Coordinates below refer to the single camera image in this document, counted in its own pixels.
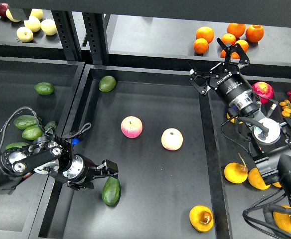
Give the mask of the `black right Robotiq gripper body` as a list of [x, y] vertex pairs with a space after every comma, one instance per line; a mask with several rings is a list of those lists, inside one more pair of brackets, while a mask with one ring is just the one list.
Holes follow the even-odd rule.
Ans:
[[218, 63], [210, 70], [210, 73], [217, 75], [209, 82], [210, 88], [214, 89], [222, 101], [229, 107], [236, 110], [239, 115], [250, 115], [259, 110], [256, 101], [253, 99], [252, 86], [240, 73], [239, 67], [229, 64], [226, 71], [223, 70], [224, 63]]

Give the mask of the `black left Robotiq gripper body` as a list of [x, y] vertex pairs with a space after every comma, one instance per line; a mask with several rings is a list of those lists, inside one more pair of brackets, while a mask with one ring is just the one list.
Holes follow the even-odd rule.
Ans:
[[68, 178], [66, 185], [70, 188], [70, 182], [92, 182], [96, 165], [87, 157], [75, 154], [69, 168], [62, 172]]

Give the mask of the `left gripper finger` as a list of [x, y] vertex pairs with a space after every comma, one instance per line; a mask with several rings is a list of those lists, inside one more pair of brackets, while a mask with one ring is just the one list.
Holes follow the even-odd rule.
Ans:
[[93, 182], [87, 181], [87, 182], [70, 182], [70, 188], [79, 191], [80, 189], [94, 189]]
[[114, 177], [118, 179], [118, 165], [110, 160], [104, 160], [94, 169], [94, 179]]

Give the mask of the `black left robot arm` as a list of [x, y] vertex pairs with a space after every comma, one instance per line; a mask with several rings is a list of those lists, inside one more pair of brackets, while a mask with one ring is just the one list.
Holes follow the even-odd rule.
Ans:
[[12, 194], [33, 173], [47, 174], [76, 191], [93, 189], [92, 181], [95, 179], [117, 176], [119, 170], [116, 163], [104, 160], [96, 165], [89, 158], [73, 152], [73, 141], [91, 127], [89, 122], [78, 132], [60, 137], [54, 128], [44, 129], [36, 112], [25, 106], [17, 109], [7, 119], [0, 136], [4, 136], [10, 121], [22, 110], [32, 113], [43, 135], [31, 145], [0, 151], [0, 194]]

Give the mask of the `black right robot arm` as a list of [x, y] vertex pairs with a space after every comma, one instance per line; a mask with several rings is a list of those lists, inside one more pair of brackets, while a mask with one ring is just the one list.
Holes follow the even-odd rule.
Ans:
[[289, 207], [265, 197], [242, 213], [244, 220], [255, 229], [277, 239], [291, 239], [291, 119], [272, 119], [278, 106], [275, 99], [256, 92], [241, 74], [241, 68], [250, 60], [239, 44], [225, 44], [218, 39], [225, 51], [223, 62], [208, 72], [190, 70], [190, 83], [201, 94], [214, 90], [227, 108], [229, 118], [238, 126], [242, 122], [248, 129], [244, 140], [249, 143], [247, 153], [251, 156], [257, 172], [266, 185], [280, 183], [279, 193], [287, 198]]

